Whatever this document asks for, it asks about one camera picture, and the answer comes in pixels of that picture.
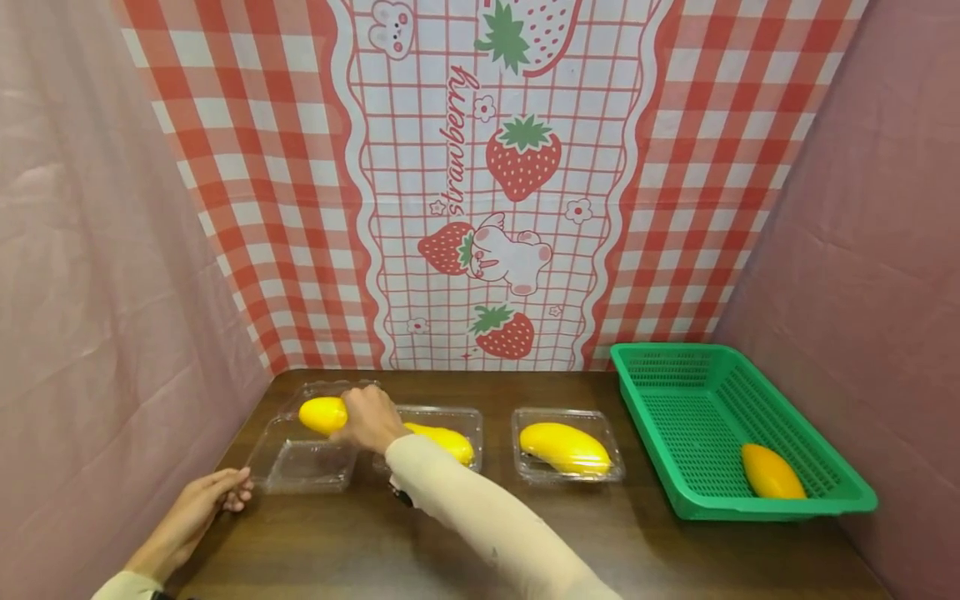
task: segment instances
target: wavy border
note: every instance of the wavy border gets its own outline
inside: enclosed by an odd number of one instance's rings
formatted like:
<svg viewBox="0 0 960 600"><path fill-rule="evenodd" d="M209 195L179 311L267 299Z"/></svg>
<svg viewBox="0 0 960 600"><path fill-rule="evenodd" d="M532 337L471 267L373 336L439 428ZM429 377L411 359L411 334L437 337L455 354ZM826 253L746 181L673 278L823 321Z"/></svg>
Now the wavy border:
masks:
<svg viewBox="0 0 960 600"><path fill-rule="evenodd" d="M383 254L370 233L370 221L376 207L376 198L373 195L370 182L364 176L363 169L360 167L360 153L367 141L367 116L360 109L360 105L349 86L350 60L353 56L353 18L344 2L327 0L327 4L333 11L333 16L337 22L337 42L333 47L333 57L330 61L330 79L350 119L350 137L347 140L347 147L344 152L344 163L347 165L347 172L350 174L353 184L360 190L360 213L357 215L356 233L370 255L371 264L367 270L365 282L367 292L376 301L379 308L376 317L373 318L373 332L380 338L384 346L383 354L374 357L373 361L379 369L383 369L384 359L392 356L395 348L394 338L387 332L385 325L390 304L376 282L377 275L383 269ZM341 35L346 32L350 32L350 35Z"/></svg>
<svg viewBox="0 0 960 600"><path fill-rule="evenodd" d="M640 35L638 48L640 54L640 93L636 98L636 107L634 111L627 116L623 127L623 146L627 151L626 167L629 168L630 165L634 166L629 173L627 170L624 170L620 176L620 180L607 196L606 205L608 207L607 214L610 218L610 235L607 236L607 239L603 241L600 248L598 248L597 252L593 255L593 271L596 273L597 278L593 289L584 301L584 330L573 342L573 371L582 371L587 362L584 356L584 345L593 336L597 326L593 317L593 309L596 307L597 302L606 294L607 286L610 283L608 281L605 263L607 261L607 255L610 254L610 251L613 249L617 240L620 239L620 235L623 232L623 215L621 211L610 210L609 207L612 205L620 206L620 201L623 200L623 194L627 186L636 175L636 170L640 167L639 148L636 143L636 124L640 120L640 115L647 109L647 105L650 104L654 90L659 83L660 73L657 66L656 47L657 32L660 30L660 24L663 22L663 19L673 7L673 3L674 0L661 0L654 10L653 15L647 21L647 25L643 29L643 34Z"/></svg>

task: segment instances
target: mango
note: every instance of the mango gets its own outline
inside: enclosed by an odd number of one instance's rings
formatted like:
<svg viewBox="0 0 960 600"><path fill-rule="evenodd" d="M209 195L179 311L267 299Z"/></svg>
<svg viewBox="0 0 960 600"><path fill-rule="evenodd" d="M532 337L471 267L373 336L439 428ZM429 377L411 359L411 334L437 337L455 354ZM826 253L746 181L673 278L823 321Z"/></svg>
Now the mango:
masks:
<svg viewBox="0 0 960 600"><path fill-rule="evenodd" d="M561 473L606 475L612 462L607 449L587 433L563 423L543 422L520 431L520 449Z"/></svg>
<svg viewBox="0 0 960 600"><path fill-rule="evenodd" d="M298 416L305 426L329 436L347 424L347 406L335 396L315 397L300 406Z"/></svg>
<svg viewBox="0 0 960 600"><path fill-rule="evenodd" d="M462 433L446 427L430 427L416 423L403 423L403 426L417 435L433 440L439 447L452 454L453 458L464 467L469 467L473 462L473 445Z"/></svg>
<svg viewBox="0 0 960 600"><path fill-rule="evenodd" d="M740 448L747 481L761 498L799 500L806 498L804 485L797 473L783 458L770 448L744 444Z"/></svg>

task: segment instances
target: hand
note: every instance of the hand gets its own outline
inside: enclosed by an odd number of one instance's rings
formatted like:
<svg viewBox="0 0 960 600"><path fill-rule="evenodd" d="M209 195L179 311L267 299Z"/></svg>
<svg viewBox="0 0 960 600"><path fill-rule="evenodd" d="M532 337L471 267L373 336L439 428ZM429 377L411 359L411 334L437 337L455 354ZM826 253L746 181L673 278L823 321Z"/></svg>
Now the hand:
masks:
<svg viewBox="0 0 960 600"><path fill-rule="evenodd" d="M191 481L125 570L163 584L183 566L221 510L239 513L252 497L250 469L225 468Z"/></svg>
<svg viewBox="0 0 960 600"><path fill-rule="evenodd" d="M353 388L343 394L347 406L347 424L333 432L331 440L342 440L386 454L397 438L413 432L403 426L396 407L387 393L375 385L363 390Z"/></svg>

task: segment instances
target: beige sleeve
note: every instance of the beige sleeve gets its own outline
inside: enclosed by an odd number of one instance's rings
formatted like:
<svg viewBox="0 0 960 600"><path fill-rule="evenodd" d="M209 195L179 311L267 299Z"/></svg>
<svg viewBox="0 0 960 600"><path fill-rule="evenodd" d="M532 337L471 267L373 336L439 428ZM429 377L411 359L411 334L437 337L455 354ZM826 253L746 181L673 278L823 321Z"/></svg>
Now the beige sleeve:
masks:
<svg viewBox="0 0 960 600"><path fill-rule="evenodd" d="M129 571L120 571L93 594L91 600L150 600L155 591L163 590L159 583Z"/></svg>
<svg viewBox="0 0 960 600"><path fill-rule="evenodd" d="M414 506L459 533L524 598L620 598L543 519L427 438L396 440L386 459L394 485L410 496Z"/></svg>

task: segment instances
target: green plastic basket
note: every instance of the green plastic basket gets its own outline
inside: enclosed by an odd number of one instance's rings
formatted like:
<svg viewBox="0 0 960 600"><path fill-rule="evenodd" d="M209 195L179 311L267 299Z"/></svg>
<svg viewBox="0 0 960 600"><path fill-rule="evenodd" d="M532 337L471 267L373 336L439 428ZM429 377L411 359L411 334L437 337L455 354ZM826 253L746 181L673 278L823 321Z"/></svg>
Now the green plastic basket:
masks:
<svg viewBox="0 0 960 600"><path fill-rule="evenodd" d="M789 521L869 513L876 494L740 352L710 344L617 344L620 391L677 516ZM782 456L807 499L759 498L740 446Z"/></svg>

